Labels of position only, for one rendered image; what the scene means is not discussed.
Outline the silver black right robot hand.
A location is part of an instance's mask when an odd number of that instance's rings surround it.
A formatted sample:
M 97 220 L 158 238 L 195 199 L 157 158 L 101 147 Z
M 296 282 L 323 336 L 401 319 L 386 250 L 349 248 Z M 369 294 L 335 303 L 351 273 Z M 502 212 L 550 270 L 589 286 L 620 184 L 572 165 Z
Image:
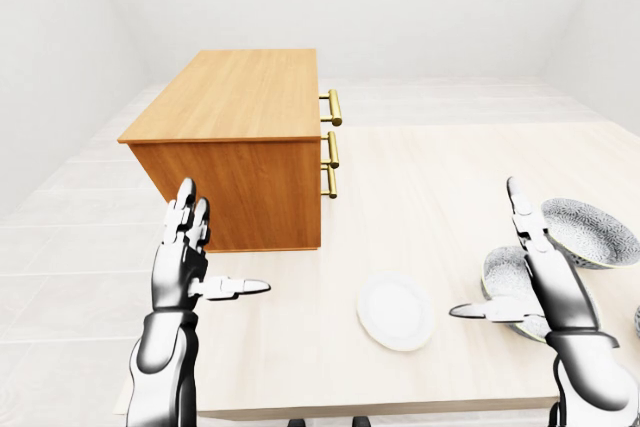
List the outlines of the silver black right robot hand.
M 485 319 L 493 323 L 521 323 L 543 317 L 552 331 L 597 331 L 595 308 L 573 265 L 551 242 L 540 210 L 533 206 L 518 180 L 511 176 L 506 190 L 512 222 L 524 251 L 524 261 L 537 300 L 496 297 L 450 309 L 457 318 Z

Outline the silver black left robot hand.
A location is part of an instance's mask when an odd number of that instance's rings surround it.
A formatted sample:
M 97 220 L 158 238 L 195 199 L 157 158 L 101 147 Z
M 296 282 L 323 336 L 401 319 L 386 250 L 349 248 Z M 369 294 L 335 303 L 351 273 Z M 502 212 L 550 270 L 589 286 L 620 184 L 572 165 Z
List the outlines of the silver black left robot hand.
M 242 295 L 271 290 L 270 284 L 263 280 L 206 276 L 209 221 L 209 201 L 198 197 L 195 182 L 185 178 L 176 198 L 168 204 L 163 238 L 154 258 L 151 291 L 155 311 L 191 311 L 201 298 L 236 300 Z

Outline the wooden cabinet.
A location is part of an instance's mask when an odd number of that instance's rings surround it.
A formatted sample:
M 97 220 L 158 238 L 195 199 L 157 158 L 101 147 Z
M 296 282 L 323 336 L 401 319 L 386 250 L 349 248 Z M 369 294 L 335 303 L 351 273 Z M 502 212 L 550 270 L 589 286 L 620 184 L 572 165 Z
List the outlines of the wooden cabinet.
M 202 50 L 119 136 L 165 200 L 210 203 L 209 252 L 321 245 L 313 49 Z

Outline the white plate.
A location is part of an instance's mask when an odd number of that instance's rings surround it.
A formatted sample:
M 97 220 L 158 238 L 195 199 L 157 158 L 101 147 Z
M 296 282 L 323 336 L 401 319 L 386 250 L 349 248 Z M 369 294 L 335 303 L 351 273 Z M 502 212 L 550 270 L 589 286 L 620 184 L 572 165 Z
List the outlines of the white plate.
M 364 281 L 356 313 L 374 341 L 396 352 L 423 348 L 436 327 L 430 296 L 412 277 L 396 271 L 378 272 Z

